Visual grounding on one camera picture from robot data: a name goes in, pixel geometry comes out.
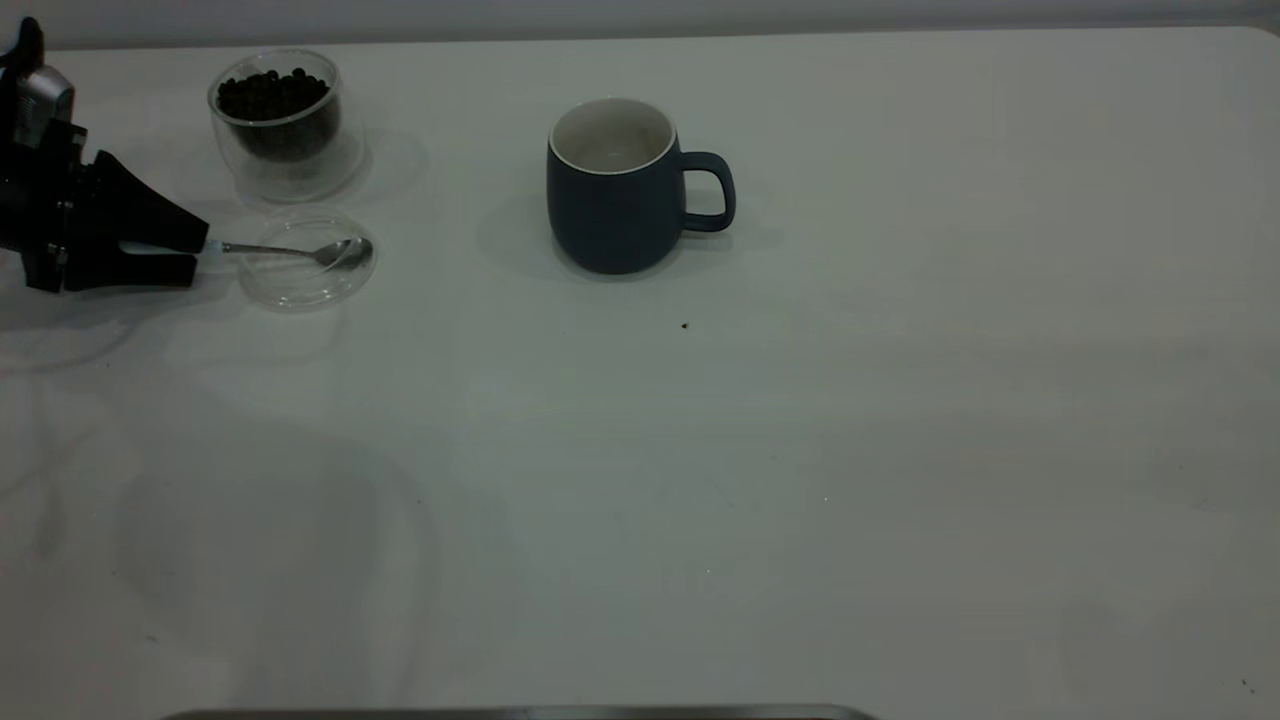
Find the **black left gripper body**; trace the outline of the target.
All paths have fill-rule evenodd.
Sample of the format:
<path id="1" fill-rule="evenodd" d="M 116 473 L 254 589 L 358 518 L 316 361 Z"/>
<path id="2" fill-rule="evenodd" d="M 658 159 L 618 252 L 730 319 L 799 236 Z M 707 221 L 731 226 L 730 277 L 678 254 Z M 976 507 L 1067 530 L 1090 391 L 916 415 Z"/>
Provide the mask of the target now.
<path id="1" fill-rule="evenodd" d="M 61 291 L 86 140 L 83 127 L 50 126 L 36 147 L 10 142 L 3 149 L 1 246 L 20 256 L 31 288 Z"/>

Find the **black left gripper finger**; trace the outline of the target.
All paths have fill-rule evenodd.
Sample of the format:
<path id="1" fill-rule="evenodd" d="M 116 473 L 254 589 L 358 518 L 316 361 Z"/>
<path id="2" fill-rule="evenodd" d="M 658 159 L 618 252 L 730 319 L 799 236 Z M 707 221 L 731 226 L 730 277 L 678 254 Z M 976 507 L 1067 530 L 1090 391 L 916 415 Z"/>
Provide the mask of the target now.
<path id="1" fill-rule="evenodd" d="M 202 251 L 209 223 L 100 150 L 77 181 L 72 229 L 82 240 L 132 242 L 170 251 Z"/>
<path id="2" fill-rule="evenodd" d="M 192 255 L 73 256 L 65 264 L 65 291 L 108 287 L 189 288 L 198 259 Z"/>

